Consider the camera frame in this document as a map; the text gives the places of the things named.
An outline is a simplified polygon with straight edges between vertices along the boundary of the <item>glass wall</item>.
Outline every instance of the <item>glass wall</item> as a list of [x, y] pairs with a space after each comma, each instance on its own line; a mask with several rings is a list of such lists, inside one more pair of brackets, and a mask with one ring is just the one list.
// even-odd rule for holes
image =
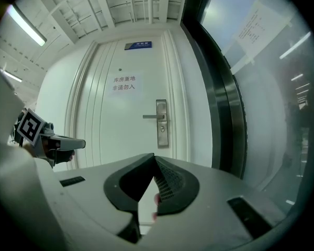
[[210, 0], [201, 24], [225, 55], [244, 103], [243, 180], [287, 213], [308, 163], [314, 36], [289, 0]]

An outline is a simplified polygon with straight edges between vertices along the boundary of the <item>door handle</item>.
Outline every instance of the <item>door handle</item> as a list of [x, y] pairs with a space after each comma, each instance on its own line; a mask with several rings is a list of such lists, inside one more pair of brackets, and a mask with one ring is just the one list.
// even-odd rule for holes
[[157, 145], [158, 148], [169, 147], [169, 131], [167, 129], [166, 99], [156, 100], [156, 114], [143, 115], [143, 119], [156, 119], [157, 121]]

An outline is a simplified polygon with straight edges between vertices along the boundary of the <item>ceiling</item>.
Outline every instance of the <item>ceiling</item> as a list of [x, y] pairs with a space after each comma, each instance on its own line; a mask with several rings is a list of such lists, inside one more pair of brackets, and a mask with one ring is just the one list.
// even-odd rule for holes
[[[148, 22], [148, 0], [17, 0], [16, 4], [46, 37], [38, 45], [6, 14], [0, 24], [0, 68], [21, 78], [8, 78], [17, 96], [28, 106], [37, 100], [48, 68], [69, 45], [84, 36], [113, 29], [122, 22]], [[153, 0], [154, 22], [179, 20], [184, 0]]]

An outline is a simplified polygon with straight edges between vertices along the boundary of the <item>blue sign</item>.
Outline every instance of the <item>blue sign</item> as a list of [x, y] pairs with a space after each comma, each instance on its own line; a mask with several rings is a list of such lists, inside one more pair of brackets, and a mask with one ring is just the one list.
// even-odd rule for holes
[[152, 42], [147, 41], [147, 42], [135, 42], [135, 43], [127, 43], [125, 46], [125, 50], [130, 50], [130, 49], [139, 49], [139, 48], [151, 48], [152, 47]]

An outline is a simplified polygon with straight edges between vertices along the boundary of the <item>ceiling light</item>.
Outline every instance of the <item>ceiling light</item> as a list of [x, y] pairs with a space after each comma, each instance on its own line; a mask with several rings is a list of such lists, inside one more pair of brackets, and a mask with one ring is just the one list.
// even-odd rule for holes
[[299, 87], [297, 87], [295, 90], [297, 90], [297, 89], [299, 89], [299, 88], [302, 88], [302, 87], [304, 87], [304, 86], [308, 86], [308, 85], [309, 85], [309, 83], [306, 84], [306, 85], [303, 85], [303, 86], [299, 86]]
[[16, 5], [10, 5], [7, 10], [13, 20], [40, 46], [44, 45], [47, 39], [31, 24], [26, 16]]
[[297, 95], [302, 94], [302, 93], [305, 93], [305, 92], [307, 92], [308, 90], [302, 91], [302, 92], [298, 93]]
[[294, 205], [295, 203], [290, 201], [290, 200], [286, 200], [287, 203], [291, 204], [291, 205]]
[[22, 82], [22, 79], [20, 79], [19, 77], [14, 76], [13, 74], [7, 73], [6, 71], [3, 71], [2, 69], [0, 69], [0, 71], [4, 74], [6, 74], [8, 77], [13, 78], [16, 81], [19, 81], [20, 83]]
[[295, 50], [298, 46], [300, 46], [303, 42], [307, 40], [308, 37], [310, 37], [311, 33], [308, 32], [304, 37], [302, 37], [294, 46], [292, 46], [289, 50], [287, 50], [283, 55], [281, 55], [279, 58], [283, 59], [287, 55], [289, 55], [293, 50]]
[[303, 76], [303, 74], [299, 74], [298, 76], [292, 78], [291, 81], [294, 81], [295, 79], [298, 79], [298, 78], [300, 78], [300, 77], [302, 77], [302, 76]]

